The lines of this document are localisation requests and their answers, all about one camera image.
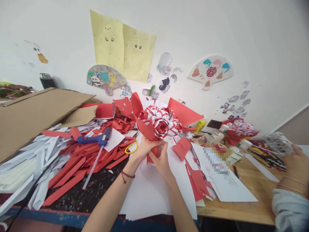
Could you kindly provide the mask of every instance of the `person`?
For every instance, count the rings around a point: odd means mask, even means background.
[[[161,148],[159,158],[151,152],[151,149],[156,146]],[[147,154],[166,183],[177,232],[198,231],[168,164],[167,146],[168,143],[163,140],[150,142],[143,136],[138,149],[129,159],[122,173],[119,174],[90,214],[82,232],[104,232],[112,229],[135,172]]]
[[[309,158],[296,145],[284,158],[286,173],[274,189],[272,209],[276,230],[309,231]]]

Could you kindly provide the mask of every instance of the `blue glue gun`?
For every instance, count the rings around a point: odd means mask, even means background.
[[[77,138],[77,142],[80,144],[86,144],[86,143],[98,143],[99,146],[106,146],[107,141],[109,140],[111,133],[111,128],[108,127],[105,129],[104,133],[102,135],[98,135],[95,137],[83,137],[80,136]]]

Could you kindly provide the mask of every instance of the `silver bracelet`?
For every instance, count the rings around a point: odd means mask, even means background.
[[[277,186],[282,186],[282,187],[285,187],[285,188],[287,188],[287,189],[291,189],[291,190],[293,190],[293,191],[295,191],[295,192],[299,192],[300,194],[303,194],[303,195],[305,195],[306,197],[308,197],[308,195],[307,195],[307,194],[304,194],[304,193],[302,193],[301,191],[298,191],[298,190],[296,190],[296,189],[293,189],[293,188],[287,187],[287,186],[285,186],[285,185],[277,185]]]
[[[293,178],[291,178],[291,177],[287,177],[287,176],[282,176],[282,177],[286,177],[286,178],[289,178],[289,179],[292,179],[292,180],[295,180],[295,179],[293,179]],[[300,181],[298,181],[298,180],[295,180],[296,182],[298,182],[298,183],[301,183],[302,185],[304,185],[304,186],[306,186],[307,188],[309,188],[309,186],[308,185],[306,185],[306,184],[304,184],[303,182],[300,182]]]

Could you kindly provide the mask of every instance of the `yellow paper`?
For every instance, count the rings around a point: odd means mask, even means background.
[[[90,10],[96,63],[105,64],[123,73],[123,24]]]
[[[123,76],[127,79],[147,83],[152,55],[155,46],[155,35],[123,25],[125,58]]]

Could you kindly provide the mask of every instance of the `sleeve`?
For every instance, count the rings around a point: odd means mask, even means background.
[[[309,231],[309,201],[293,192],[274,189],[272,203],[276,231]]]

